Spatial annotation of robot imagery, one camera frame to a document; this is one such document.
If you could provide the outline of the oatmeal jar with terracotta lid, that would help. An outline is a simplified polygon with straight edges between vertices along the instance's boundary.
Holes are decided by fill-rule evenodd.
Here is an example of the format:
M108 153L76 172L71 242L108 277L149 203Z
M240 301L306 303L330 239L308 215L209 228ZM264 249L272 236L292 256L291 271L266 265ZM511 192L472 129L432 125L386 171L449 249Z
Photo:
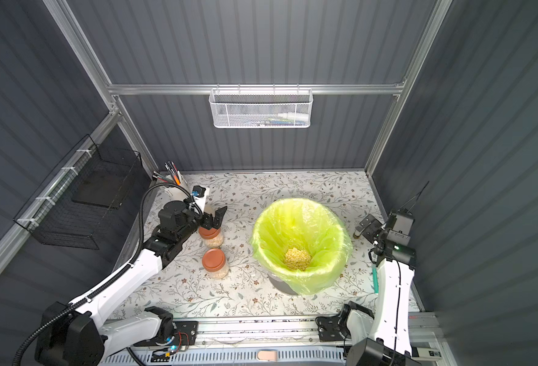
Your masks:
M202 265L208 276L213 279L222 279L229 274L229 264L221 249L210 249L205 252Z

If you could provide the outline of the grey bin with green bag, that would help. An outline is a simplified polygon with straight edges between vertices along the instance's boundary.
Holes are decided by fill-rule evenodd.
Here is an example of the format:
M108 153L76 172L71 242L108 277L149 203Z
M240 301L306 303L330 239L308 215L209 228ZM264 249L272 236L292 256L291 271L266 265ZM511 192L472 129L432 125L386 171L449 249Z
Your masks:
M298 295L317 294L336 282L353 244L339 217L306 198L270 204L255 222L252 256Z

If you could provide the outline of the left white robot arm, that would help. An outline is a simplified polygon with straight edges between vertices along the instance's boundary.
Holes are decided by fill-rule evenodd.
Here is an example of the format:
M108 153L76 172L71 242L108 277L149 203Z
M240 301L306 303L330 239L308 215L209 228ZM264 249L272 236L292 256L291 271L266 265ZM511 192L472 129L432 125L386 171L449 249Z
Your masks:
M198 213L187 200L171 201L159 211L160 224L140 250L117 272L68 304L55 302L40 328L21 347L36 346L43 365L97 365L136 343L177 346L180 332L171 313L150 306L138 316L108 323L110 315L150 277L165 269L198 230L219 230L227 208Z

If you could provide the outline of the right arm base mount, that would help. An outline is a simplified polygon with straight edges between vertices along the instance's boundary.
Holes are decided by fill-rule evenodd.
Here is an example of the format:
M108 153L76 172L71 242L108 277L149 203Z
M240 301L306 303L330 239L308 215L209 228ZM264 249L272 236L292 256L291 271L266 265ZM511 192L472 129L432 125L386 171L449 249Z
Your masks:
M322 343L344 341L344 336L340 324L340 316L316 317L315 323L319 332L319 340Z

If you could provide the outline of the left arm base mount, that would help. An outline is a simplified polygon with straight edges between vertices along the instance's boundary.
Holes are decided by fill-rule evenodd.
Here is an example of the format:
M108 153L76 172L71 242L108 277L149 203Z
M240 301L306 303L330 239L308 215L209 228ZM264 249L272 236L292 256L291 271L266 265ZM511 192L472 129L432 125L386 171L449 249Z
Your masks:
M197 321L175 321L172 332L157 335L153 339L144 341L144 346L194 346L197 339L199 323Z

